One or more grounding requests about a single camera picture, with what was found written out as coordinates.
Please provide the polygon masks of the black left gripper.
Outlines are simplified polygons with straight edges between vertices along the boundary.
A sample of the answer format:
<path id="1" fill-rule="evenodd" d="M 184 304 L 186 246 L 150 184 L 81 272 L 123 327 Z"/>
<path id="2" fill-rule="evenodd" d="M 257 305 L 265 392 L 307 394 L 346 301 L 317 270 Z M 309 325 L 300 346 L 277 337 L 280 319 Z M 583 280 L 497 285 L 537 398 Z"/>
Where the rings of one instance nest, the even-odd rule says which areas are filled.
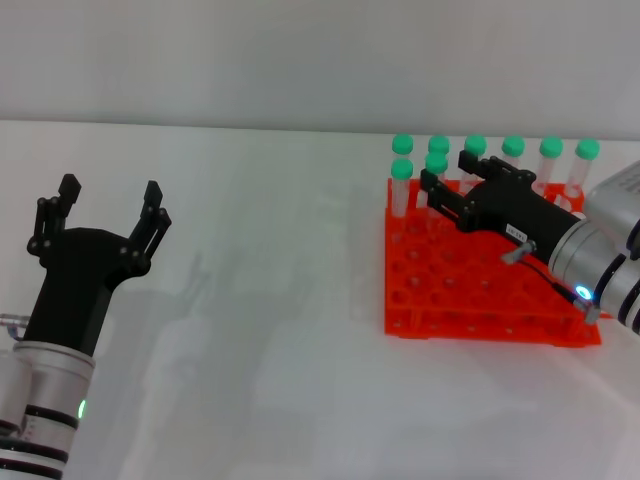
<path id="1" fill-rule="evenodd" d="M 93 355 L 111 297 L 124 281 L 146 275 L 172 221 L 162 190 L 149 180 L 129 239 L 100 229 L 64 230 L 81 185 L 65 174 L 58 194 L 36 202 L 27 251 L 46 270 L 23 339 Z"/>

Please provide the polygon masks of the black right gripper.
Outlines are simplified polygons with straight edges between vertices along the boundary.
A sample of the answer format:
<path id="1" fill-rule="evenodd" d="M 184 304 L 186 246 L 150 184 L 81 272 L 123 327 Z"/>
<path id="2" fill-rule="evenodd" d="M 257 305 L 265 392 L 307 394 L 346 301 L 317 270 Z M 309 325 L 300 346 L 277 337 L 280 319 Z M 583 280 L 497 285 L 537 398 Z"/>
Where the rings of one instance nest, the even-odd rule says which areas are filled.
<path id="1" fill-rule="evenodd" d="M 580 219 L 532 190 L 536 175 L 496 157 L 462 150 L 458 167 L 484 182 L 466 196 L 452 191 L 436 174 L 423 169 L 420 189 L 428 206 L 465 233 L 490 231 L 516 245 L 535 243 L 533 256 L 548 261 L 561 238 Z"/>

